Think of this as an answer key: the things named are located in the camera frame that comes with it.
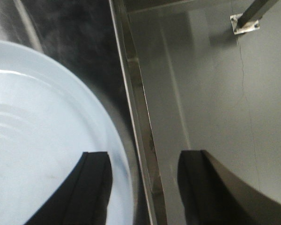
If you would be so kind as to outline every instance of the metal edge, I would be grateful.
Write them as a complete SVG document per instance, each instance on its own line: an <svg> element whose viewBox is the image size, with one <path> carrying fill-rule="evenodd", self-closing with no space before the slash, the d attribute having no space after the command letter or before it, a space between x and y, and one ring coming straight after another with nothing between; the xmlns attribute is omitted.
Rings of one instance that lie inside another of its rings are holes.
<svg viewBox="0 0 281 225"><path fill-rule="evenodd" d="M122 0L109 0L151 225L166 225L160 171L141 71Z"/></svg>

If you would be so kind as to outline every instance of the metal rail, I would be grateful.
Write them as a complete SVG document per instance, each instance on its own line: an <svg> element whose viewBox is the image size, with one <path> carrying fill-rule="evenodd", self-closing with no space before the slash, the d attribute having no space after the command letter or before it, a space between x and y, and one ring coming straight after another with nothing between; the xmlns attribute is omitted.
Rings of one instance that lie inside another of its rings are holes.
<svg viewBox="0 0 281 225"><path fill-rule="evenodd" d="M278 0L255 0L244 13L232 15L230 19L234 34L259 30L259 19L261 19L277 1Z"/></svg>
<svg viewBox="0 0 281 225"><path fill-rule="evenodd" d="M110 0L118 51L132 118L151 225L167 225L163 186L157 162L138 56L123 0Z"/></svg>

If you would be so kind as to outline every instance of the black object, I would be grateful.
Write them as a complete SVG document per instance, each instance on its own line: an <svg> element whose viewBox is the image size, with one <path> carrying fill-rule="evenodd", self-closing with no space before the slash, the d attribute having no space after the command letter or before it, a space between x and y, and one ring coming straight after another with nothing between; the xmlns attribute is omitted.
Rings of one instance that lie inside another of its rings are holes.
<svg viewBox="0 0 281 225"><path fill-rule="evenodd" d="M112 185L106 152L84 152L76 167L25 225L104 225Z"/></svg>
<svg viewBox="0 0 281 225"><path fill-rule="evenodd" d="M178 185L188 225L281 225L281 205L206 151L182 151Z"/></svg>
<svg viewBox="0 0 281 225"><path fill-rule="evenodd" d="M275 4L278 0L255 0L244 14L238 19L238 26L244 27L248 22L253 22L262 18L262 16Z"/></svg>

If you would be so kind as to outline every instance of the white plate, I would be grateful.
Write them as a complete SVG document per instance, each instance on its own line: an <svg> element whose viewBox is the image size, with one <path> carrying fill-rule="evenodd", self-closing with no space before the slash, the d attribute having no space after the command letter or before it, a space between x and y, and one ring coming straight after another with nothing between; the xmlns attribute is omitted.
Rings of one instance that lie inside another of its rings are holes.
<svg viewBox="0 0 281 225"><path fill-rule="evenodd" d="M24 224L84 151L108 151L108 225L131 225L131 177L119 135L94 94L70 71L0 41L0 225Z"/></svg>

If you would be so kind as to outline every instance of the dark countertop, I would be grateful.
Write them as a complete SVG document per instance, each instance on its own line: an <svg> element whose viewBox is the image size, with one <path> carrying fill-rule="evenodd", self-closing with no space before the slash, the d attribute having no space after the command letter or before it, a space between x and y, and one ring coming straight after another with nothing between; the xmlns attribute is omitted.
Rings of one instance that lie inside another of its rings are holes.
<svg viewBox="0 0 281 225"><path fill-rule="evenodd" d="M0 0L0 40L50 56L77 75L113 120L133 179L134 224L148 224L108 0Z"/></svg>

